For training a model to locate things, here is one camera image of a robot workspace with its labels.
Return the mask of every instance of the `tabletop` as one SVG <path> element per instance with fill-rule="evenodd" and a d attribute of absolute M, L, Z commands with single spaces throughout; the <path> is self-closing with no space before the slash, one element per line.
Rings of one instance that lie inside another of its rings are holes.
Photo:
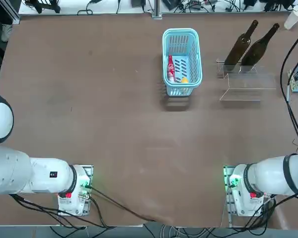
<path fill-rule="evenodd" d="M 257 19 L 253 41 L 285 13 L 23 17 L 13 27 L 0 73 L 0 95 L 15 124 L 3 144 L 31 157 L 94 165 L 93 186 L 133 211 L 174 226 L 227 227 L 223 166 L 253 163 L 296 150 L 280 89 L 260 103 L 221 103 L 216 60 Z M 199 34 L 203 82 L 186 110 L 166 105 L 162 34 L 190 27 Z M 298 37 L 280 28 L 259 62 L 279 77 Z M 298 46 L 285 70 L 298 61 Z M 292 95 L 298 119 L 298 94 Z M 57 207 L 54 194 L 28 199 Z M 143 223 L 106 200 L 109 225 Z M 98 222 L 94 208 L 87 219 Z M 75 220 L 77 225 L 85 223 Z M 52 225 L 0 195 L 0 225 Z M 270 227 L 298 229 L 298 200 L 281 205 Z"/>

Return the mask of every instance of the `white cup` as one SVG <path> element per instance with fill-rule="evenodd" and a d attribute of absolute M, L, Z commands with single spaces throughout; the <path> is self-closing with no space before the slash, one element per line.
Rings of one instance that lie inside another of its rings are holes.
<path fill-rule="evenodd" d="M 293 25 L 295 25 L 298 22 L 298 5 L 293 7 L 292 12 L 288 16 L 287 20 L 284 23 L 284 27 L 287 30 L 290 30 Z"/>

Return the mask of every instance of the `blue basket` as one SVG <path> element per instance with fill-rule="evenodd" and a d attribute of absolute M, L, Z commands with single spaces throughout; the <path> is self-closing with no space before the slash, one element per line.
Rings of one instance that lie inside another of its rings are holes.
<path fill-rule="evenodd" d="M 189 96 L 202 82 L 202 63 L 198 33 L 191 28 L 168 29 L 162 36 L 163 81 L 169 96 Z M 175 77 L 189 83 L 170 83 L 167 77 L 168 56 L 173 58 Z"/>

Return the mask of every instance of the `brown glass bottle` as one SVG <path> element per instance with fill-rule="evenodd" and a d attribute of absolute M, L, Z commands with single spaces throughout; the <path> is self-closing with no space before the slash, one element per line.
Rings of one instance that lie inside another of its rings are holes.
<path fill-rule="evenodd" d="M 241 65 L 243 66 L 254 66 L 259 60 L 263 57 L 267 45 L 273 35 L 279 28 L 279 24 L 275 23 L 274 26 L 267 32 L 267 34 L 262 38 L 256 41 L 246 52 L 242 59 Z"/>
<path fill-rule="evenodd" d="M 241 34 L 235 42 L 233 48 L 230 50 L 224 65 L 226 70 L 233 70 L 239 59 L 243 56 L 250 45 L 250 37 L 258 25 L 258 21 L 254 20 L 248 30 Z"/>

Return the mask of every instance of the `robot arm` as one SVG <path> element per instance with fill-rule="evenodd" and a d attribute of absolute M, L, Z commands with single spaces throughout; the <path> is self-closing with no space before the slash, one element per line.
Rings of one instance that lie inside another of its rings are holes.
<path fill-rule="evenodd" d="M 298 192 L 298 155 L 240 164 L 230 176 L 229 185 L 237 215 L 253 216 L 263 204 L 265 194 L 293 195 Z"/>
<path fill-rule="evenodd" d="M 11 106 L 0 96 L 0 143 L 11 134 L 13 122 Z M 85 167 L 55 158 L 30 158 L 0 146 L 0 194 L 58 193 L 60 210 L 83 215 L 89 197 L 82 185 L 91 185 L 92 176 L 92 166 L 89 175 Z"/>
<path fill-rule="evenodd" d="M 59 159 L 29 158 L 0 146 L 0 194 L 59 193 L 73 186 L 73 171 Z"/>

